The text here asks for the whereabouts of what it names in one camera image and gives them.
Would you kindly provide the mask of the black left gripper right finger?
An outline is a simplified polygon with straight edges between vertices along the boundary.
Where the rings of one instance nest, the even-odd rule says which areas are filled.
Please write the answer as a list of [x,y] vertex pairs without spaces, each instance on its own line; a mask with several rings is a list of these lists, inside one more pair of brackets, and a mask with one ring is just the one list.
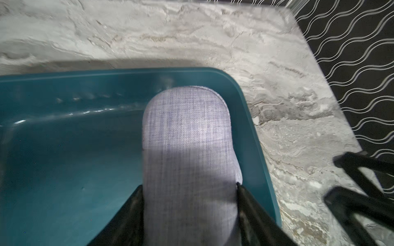
[[237,183],[237,202],[243,246],[296,245],[240,183]]

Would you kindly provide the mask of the lavender fabric glasses case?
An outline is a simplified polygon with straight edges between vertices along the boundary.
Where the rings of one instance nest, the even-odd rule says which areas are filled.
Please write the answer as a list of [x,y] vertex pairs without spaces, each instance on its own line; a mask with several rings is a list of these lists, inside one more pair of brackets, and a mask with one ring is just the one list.
[[225,101],[206,87],[156,95],[143,115],[144,245],[239,246],[236,157]]

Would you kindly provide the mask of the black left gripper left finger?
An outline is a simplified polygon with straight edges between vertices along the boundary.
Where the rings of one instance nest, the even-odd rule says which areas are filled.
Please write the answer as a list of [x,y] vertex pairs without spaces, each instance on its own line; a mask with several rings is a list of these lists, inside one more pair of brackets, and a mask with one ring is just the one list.
[[89,246],[141,246],[144,241],[143,186],[139,185]]

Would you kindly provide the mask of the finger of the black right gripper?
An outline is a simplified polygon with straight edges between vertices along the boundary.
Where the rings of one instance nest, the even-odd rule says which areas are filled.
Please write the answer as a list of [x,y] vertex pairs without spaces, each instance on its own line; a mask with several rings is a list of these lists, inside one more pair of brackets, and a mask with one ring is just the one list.
[[375,246],[376,241],[358,222],[355,214],[394,229],[394,204],[391,202],[334,187],[324,196],[324,203],[356,246]]
[[345,152],[333,158],[337,168],[342,168],[345,173],[370,197],[389,200],[361,171],[367,168],[381,173],[394,174],[394,165],[375,158],[353,152]]

